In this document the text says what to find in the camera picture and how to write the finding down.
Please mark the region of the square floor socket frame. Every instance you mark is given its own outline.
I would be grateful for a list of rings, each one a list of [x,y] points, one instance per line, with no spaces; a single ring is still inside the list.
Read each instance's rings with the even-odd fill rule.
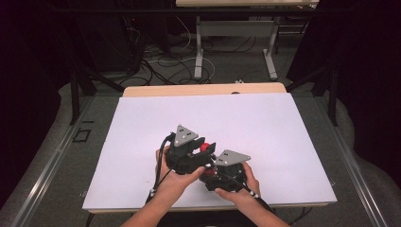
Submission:
[[[73,136],[73,142],[74,143],[85,143],[90,134],[91,134],[91,130],[85,130],[82,128],[79,128],[78,131],[76,132],[76,134]]]

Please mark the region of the black metal stand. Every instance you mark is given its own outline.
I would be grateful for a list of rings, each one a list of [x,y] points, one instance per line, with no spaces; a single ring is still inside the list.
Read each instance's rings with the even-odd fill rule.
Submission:
[[[290,85],[286,87],[286,90],[291,92],[295,88],[315,79],[315,85],[311,90],[312,95],[323,96],[325,91],[329,92],[327,115],[335,127],[338,126],[336,109],[339,87],[339,70],[338,66],[323,66],[298,81],[290,83]]]
[[[76,64],[70,71],[70,85],[71,85],[71,102],[72,102],[72,118],[71,125],[74,125],[80,116],[80,105],[79,105],[79,91],[82,91],[87,96],[94,96],[96,94],[96,87],[93,83],[93,79],[100,81],[101,83],[115,89],[117,92],[123,92],[124,87],[118,85],[100,75],[93,69],[82,64]]]

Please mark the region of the metal floor rail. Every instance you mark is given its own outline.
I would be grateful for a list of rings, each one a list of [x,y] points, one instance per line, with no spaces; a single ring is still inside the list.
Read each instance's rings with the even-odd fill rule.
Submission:
[[[73,136],[78,132],[79,121],[91,107],[93,100],[92,96],[80,100],[78,119],[73,125],[70,124],[72,104],[67,98],[61,101],[53,125],[13,192],[17,204],[9,227],[28,227],[72,143]]]
[[[384,219],[374,197],[373,194],[364,180],[361,169],[355,159],[352,151],[346,145],[341,133],[340,129],[332,123],[332,120],[328,116],[328,107],[325,104],[325,100],[323,97],[316,97],[315,102],[319,107],[323,118],[326,124],[329,126],[336,143],[339,146],[340,157],[342,162],[348,172],[348,175],[353,183],[353,186],[357,192],[357,195],[364,207],[364,210],[372,223],[373,227],[389,227],[387,221]]]

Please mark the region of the black horizontal bar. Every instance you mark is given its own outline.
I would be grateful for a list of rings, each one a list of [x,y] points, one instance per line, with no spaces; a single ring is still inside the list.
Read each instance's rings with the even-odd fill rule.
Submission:
[[[359,11],[359,8],[353,7],[349,9],[235,9],[235,8],[179,8],[179,9],[58,9],[51,8],[58,14],[74,14],[74,15],[134,15],[134,16],[232,16],[232,15],[248,15],[248,16],[283,16],[283,15],[311,15],[311,16],[338,16],[347,15]]]

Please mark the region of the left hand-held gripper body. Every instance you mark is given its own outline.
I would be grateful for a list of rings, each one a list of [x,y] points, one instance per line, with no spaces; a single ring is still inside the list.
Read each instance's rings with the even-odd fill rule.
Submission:
[[[212,166],[214,158],[202,156],[199,148],[192,149],[193,141],[199,138],[197,133],[179,125],[166,153],[167,166],[180,175],[190,174],[200,166]]]

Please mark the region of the white-legged desk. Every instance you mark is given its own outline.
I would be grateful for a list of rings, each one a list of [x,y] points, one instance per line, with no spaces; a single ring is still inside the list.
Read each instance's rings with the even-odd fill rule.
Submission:
[[[317,6],[320,0],[176,0],[176,6],[184,9],[299,9],[305,6]],[[269,20],[234,20],[217,19],[210,21],[201,16],[196,17],[197,55],[194,78],[202,76],[203,37],[250,36],[269,38],[269,45],[263,50],[269,78],[278,80],[275,66],[271,57],[275,40],[278,36],[280,16],[271,16]]]

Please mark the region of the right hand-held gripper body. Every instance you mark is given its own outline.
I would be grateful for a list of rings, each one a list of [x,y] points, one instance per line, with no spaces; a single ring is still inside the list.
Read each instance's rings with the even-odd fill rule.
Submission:
[[[247,182],[243,163],[250,160],[247,154],[225,149],[215,161],[218,178],[216,187],[226,191],[240,190]]]

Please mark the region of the black curtain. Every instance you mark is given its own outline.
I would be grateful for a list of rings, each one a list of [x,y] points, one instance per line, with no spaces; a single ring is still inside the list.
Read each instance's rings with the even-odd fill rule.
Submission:
[[[347,28],[355,39],[343,53],[339,100],[354,123],[354,151],[401,185],[401,0],[320,0],[319,9],[356,7],[350,16],[310,21],[287,78],[295,82],[318,69],[338,49]]]
[[[20,182],[69,82],[52,18],[38,0],[0,0],[0,209]]]

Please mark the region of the dark computer tower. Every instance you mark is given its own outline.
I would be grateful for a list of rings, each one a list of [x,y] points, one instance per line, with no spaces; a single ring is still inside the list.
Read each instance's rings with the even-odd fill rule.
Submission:
[[[127,72],[138,67],[118,17],[78,17],[83,39],[100,72]]]

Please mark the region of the person's right hand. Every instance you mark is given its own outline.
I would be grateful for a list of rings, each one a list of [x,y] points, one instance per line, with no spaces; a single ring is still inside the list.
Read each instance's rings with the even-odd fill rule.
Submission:
[[[252,168],[246,163],[242,163],[247,178],[246,185],[254,194],[260,196],[259,181],[254,177]],[[255,198],[246,190],[241,189],[237,192],[228,192],[217,188],[215,192],[223,199],[232,202],[238,209],[247,206],[253,207],[257,204]]]

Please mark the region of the person's left hand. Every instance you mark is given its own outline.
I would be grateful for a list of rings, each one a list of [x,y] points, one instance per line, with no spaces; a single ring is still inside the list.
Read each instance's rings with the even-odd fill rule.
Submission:
[[[205,170],[204,166],[198,167],[191,174],[180,175],[170,170],[166,165],[165,154],[169,147],[164,147],[162,156],[159,156],[160,150],[156,151],[156,156],[160,161],[156,167],[156,174],[160,177],[156,194],[182,195],[184,190],[195,182]]]

